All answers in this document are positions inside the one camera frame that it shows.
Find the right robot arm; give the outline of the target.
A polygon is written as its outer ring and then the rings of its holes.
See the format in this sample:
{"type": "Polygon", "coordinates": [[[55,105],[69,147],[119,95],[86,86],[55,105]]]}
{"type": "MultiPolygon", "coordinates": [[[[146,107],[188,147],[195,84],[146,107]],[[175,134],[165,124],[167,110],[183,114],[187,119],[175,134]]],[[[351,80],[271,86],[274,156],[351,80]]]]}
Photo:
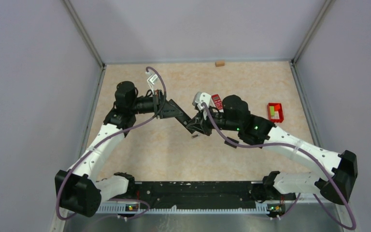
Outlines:
{"type": "Polygon", "coordinates": [[[299,139],[274,122],[251,114],[248,103],[237,95],[225,97],[222,109],[211,105],[213,99],[205,92],[195,95],[192,104],[198,113],[188,122],[188,128],[207,136],[213,130],[236,131],[239,139],[233,145],[263,148],[309,169],[308,173],[300,174],[271,172],[264,178],[264,193],[268,198],[277,199],[288,193],[320,193],[335,204],[349,202],[358,176],[355,153],[329,151],[299,139]]]}

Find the black remote control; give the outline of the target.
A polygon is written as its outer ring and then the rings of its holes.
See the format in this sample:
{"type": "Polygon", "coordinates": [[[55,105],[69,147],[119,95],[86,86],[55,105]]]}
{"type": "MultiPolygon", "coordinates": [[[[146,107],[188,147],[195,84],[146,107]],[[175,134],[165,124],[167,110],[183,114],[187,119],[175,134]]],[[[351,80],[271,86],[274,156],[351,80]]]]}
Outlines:
{"type": "Polygon", "coordinates": [[[176,108],[175,110],[176,116],[174,117],[190,134],[193,134],[195,131],[193,129],[189,129],[188,123],[190,122],[191,118],[188,114],[182,110],[181,108],[176,108]]]}

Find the white remote control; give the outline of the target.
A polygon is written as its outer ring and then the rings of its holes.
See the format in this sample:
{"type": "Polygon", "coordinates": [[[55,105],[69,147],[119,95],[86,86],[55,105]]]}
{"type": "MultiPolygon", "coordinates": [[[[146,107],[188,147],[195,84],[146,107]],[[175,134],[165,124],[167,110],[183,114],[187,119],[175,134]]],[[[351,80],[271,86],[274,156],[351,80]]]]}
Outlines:
{"type": "Polygon", "coordinates": [[[220,111],[220,112],[224,111],[222,99],[219,96],[219,94],[212,95],[212,101],[213,101],[213,103],[214,103],[214,105],[215,105],[215,107],[218,111],[220,111]]]}

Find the black remote battery cover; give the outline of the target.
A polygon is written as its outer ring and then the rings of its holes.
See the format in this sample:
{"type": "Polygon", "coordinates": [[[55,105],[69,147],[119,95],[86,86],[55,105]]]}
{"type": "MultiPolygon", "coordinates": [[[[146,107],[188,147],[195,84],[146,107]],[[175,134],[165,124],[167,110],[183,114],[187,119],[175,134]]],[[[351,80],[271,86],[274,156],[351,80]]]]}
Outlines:
{"type": "Polygon", "coordinates": [[[237,144],[239,144],[238,140],[235,140],[233,138],[227,137],[227,139],[224,141],[224,144],[231,146],[233,148],[237,148],[237,144]]]}

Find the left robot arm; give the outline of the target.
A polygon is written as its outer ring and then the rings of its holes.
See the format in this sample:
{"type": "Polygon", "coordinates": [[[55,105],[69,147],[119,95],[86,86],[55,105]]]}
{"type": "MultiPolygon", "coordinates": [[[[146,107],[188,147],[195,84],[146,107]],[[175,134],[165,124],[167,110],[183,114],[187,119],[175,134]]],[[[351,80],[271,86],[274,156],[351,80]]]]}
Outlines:
{"type": "Polygon", "coordinates": [[[86,217],[93,216],[102,202],[115,196],[124,200],[134,197],[136,188],[133,178],[127,174],[115,174],[98,181],[98,175],[111,152],[122,142],[131,130],[145,123],[135,125],[137,114],[154,113],[157,118],[177,118],[185,124],[189,117],[173,101],[167,101],[162,91],[150,96],[139,96],[135,85],[123,81],[116,86],[115,102],[95,140],[84,154],[68,170],[60,170],[55,176],[57,216],[64,220],[60,209],[64,208],[86,217]]]}

